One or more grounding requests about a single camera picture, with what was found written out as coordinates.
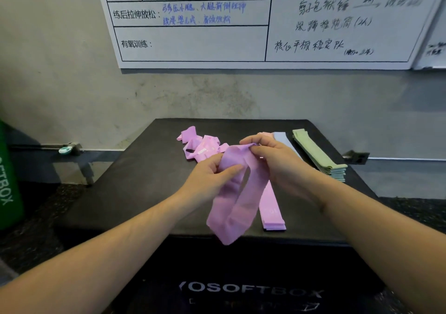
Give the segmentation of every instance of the black padded surface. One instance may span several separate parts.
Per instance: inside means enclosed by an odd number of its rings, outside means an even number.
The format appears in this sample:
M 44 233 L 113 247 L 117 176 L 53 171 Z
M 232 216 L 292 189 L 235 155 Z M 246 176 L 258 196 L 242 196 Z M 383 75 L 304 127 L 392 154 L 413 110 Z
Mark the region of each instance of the black padded surface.
M 292 130 L 304 128 L 332 160 L 343 163 L 342 156 L 308 120 L 209 120 L 157 119 L 124 151 L 72 209 L 58 221 L 66 229 L 106 231 L 147 210 L 177 191 L 196 165 L 187 161 L 183 144 L 176 137 L 195 125 L 198 135 L 219 137 L 222 143 L 238 144 L 245 136 L 260 131 L 285 131 L 302 158 L 304 151 L 292 139 Z M 377 199 L 376 195 L 350 167 L 346 183 Z M 244 234 L 248 240 L 274 243 L 345 244 L 344 238 L 311 204 L 289 196 L 273 184 L 287 230 L 265 232 L 260 215 Z M 211 237 L 206 226 L 211 203 L 184 218 L 172 231 L 175 237 Z

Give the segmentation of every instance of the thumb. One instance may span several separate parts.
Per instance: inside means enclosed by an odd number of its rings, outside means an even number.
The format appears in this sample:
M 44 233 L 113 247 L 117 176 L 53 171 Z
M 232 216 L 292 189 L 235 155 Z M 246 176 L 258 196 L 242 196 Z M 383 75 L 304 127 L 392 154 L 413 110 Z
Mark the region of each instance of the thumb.
M 251 146 L 249 148 L 253 154 L 255 154 L 258 157 L 263 157 L 265 159 L 268 159 L 268 157 L 271 155 L 271 152 L 275 149 L 268 146 Z
M 230 181 L 233 177 L 235 177 L 238 173 L 240 173 L 243 170 L 243 165 L 234 165 L 223 172 L 220 172 L 216 174 L 218 176 L 220 182 L 222 185 L 226 184 L 228 181 Z

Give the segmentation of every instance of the wall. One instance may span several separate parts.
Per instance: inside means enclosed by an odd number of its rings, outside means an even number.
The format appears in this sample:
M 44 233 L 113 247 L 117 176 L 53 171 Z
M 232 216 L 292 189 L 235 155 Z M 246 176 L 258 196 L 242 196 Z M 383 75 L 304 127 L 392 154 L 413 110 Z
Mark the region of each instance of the wall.
M 305 118 L 340 152 L 446 158 L 443 73 L 122 74 L 99 0 L 0 5 L 0 118 L 38 142 L 125 148 L 162 117 Z

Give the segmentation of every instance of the person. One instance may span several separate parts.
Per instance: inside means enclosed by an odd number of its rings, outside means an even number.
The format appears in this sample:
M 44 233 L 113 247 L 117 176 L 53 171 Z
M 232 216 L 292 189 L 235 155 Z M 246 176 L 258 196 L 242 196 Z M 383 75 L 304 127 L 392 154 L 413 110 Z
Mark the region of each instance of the person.
M 271 137 L 240 141 L 249 143 L 261 145 L 251 151 L 266 160 L 271 179 L 315 203 L 415 313 L 446 313 L 446 235 L 314 170 Z M 2 287 L 2 312 L 101 313 L 176 222 L 212 200 L 242 170 L 236 165 L 217 173 L 221 158 L 217 154 L 198 163 L 178 192 L 163 202 Z

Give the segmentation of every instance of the forearm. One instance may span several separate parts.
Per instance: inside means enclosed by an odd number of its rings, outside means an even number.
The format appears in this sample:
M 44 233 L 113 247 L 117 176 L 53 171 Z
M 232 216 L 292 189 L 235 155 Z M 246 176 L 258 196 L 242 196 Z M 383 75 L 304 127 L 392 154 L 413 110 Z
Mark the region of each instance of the forearm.
M 101 313 L 194 208 L 176 194 L 0 289 L 5 313 Z
M 446 313 L 446 235 L 317 173 L 309 193 L 365 262 L 416 313 Z

